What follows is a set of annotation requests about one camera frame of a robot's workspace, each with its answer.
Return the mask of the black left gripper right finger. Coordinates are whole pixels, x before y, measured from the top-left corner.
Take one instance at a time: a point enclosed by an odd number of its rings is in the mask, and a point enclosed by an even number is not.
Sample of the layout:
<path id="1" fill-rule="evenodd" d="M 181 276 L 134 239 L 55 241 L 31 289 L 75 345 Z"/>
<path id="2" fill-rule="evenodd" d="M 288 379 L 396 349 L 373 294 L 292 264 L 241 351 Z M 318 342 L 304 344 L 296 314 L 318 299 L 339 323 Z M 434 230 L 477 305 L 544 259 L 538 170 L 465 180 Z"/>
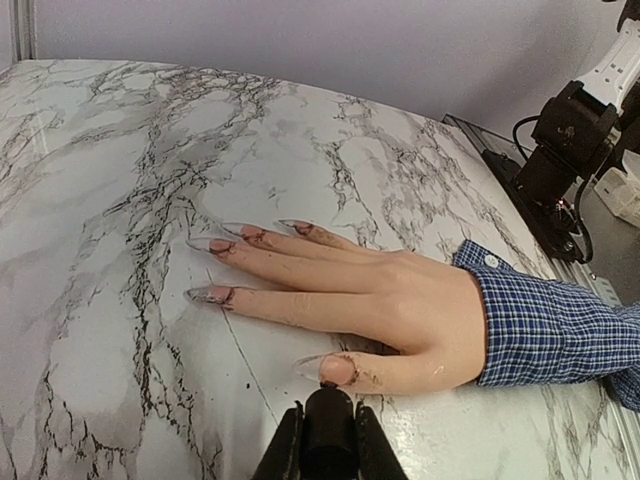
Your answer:
<path id="1" fill-rule="evenodd" d="M 355 431 L 360 479 L 406 480 L 406 474 L 373 409 L 362 401 L 355 408 Z"/>

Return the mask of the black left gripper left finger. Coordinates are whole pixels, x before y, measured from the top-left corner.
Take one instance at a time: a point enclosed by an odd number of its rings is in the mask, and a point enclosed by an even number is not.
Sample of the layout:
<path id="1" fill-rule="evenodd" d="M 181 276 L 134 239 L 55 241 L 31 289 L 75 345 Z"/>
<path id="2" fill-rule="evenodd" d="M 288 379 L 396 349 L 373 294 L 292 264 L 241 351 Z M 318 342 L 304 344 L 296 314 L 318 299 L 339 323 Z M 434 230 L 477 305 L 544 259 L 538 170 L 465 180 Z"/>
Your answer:
<path id="1" fill-rule="evenodd" d="M 304 408 L 299 402 L 285 411 L 255 472 L 254 480 L 299 480 Z"/>

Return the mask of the black nail polish cap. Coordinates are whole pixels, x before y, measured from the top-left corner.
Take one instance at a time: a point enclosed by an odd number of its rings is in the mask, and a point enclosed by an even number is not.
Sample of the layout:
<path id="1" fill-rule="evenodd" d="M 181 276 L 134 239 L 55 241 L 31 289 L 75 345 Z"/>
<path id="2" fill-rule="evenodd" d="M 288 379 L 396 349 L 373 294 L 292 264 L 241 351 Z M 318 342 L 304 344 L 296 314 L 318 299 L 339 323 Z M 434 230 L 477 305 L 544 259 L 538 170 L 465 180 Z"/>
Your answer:
<path id="1" fill-rule="evenodd" d="M 336 384 L 322 383 L 304 406 L 302 479 L 356 479 L 359 458 L 354 406 Z"/>

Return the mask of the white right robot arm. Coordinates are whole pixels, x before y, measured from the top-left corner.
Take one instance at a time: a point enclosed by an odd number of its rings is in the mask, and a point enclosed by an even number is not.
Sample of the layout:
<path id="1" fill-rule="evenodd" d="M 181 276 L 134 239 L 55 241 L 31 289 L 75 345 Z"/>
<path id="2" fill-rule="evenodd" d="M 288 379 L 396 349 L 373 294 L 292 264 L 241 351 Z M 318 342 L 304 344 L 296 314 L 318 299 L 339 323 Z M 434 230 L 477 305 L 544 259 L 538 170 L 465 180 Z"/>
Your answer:
<path id="1" fill-rule="evenodd" d="M 577 178 L 597 173 L 619 142 L 623 104 L 639 79 L 637 1 L 625 3 L 617 31 L 603 58 L 544 105 L 532 133 L 536 148 L 513 180 L 522 199 L 555 203 Z"/>

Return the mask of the blue checkered sleeve forearm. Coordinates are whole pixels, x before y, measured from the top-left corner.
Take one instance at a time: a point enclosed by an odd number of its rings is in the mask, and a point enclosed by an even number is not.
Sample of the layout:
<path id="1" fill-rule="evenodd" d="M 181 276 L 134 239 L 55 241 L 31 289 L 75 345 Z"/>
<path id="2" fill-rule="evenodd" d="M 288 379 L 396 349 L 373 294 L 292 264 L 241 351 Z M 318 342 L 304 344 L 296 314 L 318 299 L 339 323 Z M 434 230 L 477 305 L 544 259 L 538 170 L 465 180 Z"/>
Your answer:
<path id="1" fill-rule="evenodd" d="M 613 308 L 572 283 L 514 270 L 464 241 L 453 258 L 479 284 L 488 321 L 484 387 L 576 384 L 605 378 L 639 408 L 639 306 Z"/>

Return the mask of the person's hand with long nails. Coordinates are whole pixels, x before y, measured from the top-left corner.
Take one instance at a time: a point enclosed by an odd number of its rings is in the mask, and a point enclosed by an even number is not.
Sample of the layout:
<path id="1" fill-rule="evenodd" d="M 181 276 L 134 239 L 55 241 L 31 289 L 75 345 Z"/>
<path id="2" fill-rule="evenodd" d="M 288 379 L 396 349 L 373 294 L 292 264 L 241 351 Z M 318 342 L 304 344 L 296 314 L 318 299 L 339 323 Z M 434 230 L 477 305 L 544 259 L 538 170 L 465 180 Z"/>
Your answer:
<path id="1" fill-rule="evenodd" d="M 288 220 L 283 232 L 229 223 L 223 239 L 190 246 L 267 281 L 266 290 L 212 285 L 188 297 L 240 315 L 391 348 L 303 361 L 321 384 L 360 394 L 421 394 L 476 380 L 487 362 L 487 320 L 474 276 L 407 251 L 361 247 L 319 226 Z"/>

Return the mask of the left aluminium corner post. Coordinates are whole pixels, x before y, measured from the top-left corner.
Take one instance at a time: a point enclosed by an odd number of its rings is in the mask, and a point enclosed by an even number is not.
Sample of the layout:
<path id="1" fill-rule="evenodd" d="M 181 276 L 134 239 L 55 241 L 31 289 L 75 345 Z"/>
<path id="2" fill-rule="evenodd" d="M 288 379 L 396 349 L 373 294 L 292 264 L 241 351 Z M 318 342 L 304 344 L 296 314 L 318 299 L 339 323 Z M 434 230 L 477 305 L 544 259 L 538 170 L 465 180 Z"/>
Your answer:
<path id="1" fill-rule="evenodd" d="M 10 0 L 10 25 L 13 60 L 20 62 L 36 58 L 35 1 Z"/>

